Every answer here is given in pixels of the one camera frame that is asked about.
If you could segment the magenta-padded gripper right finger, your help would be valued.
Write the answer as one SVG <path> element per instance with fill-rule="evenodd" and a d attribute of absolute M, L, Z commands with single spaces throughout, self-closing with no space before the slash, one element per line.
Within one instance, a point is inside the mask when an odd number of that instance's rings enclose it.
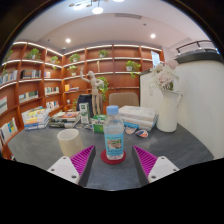
<path fill-rule="evenodd" d="M 132 157 L 141 186 L 145 186 L 179 170 L 167 157 L 156 157 L 136 145 L 132 146 Z"/>

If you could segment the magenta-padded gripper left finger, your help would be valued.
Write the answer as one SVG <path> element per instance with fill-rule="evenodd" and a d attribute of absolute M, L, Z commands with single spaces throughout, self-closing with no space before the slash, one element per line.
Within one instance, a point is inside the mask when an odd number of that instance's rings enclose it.
<path fill-rule="evenodd" d="M 71 157 L 62 156 L 48 169 L 48 172 L 85 187 L 95 155 L 96 149 L 92 145 Z"/>

